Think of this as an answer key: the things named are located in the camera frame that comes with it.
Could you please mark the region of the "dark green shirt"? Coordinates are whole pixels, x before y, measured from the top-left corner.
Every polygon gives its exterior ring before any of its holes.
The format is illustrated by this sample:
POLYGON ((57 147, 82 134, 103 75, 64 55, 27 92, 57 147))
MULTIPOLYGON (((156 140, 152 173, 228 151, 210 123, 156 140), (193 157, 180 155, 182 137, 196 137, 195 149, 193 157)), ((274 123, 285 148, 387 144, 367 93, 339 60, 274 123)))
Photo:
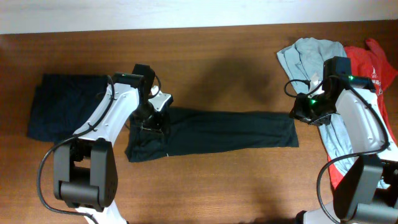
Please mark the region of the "dark green shirt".
POLYGON ((298 147, 292 118, 268 111, 227 112, 169 108, 165 134, 150 133, 130 120, 124 153, 129 162, 209 154, 247 148, 298 147))

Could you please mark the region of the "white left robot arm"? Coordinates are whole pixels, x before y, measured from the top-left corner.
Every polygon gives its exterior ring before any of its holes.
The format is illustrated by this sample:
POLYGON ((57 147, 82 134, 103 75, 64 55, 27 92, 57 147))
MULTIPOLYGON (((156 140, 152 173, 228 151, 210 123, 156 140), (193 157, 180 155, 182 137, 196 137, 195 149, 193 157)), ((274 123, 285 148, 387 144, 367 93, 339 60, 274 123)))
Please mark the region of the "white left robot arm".
POLYGON ((165 136, 165 109, 172 95, 162 93, 153 73, 116 73, 88 120, 53 149, 53 193, 88 223, 126 223, 115 202, 118 173, 113 146, 129 117, 138 130, 165 136))

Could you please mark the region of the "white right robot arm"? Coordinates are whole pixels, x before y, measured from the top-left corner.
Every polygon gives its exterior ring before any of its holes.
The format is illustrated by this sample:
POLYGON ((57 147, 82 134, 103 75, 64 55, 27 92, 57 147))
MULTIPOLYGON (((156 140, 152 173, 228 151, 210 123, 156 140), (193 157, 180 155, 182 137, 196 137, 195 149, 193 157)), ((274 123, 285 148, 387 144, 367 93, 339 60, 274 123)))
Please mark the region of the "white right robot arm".
POLYGON ((345 123, 353 151, 327 162, 318 174, 343 159, 354 164, 338 184, 333 201, 297 214, 296 223, 397 223, 397 146, 377 105, 368 78, 335 75, 320 83, 305 81, 309 92, 295 96, 290 117, 320 125, 333 113, 345 123))

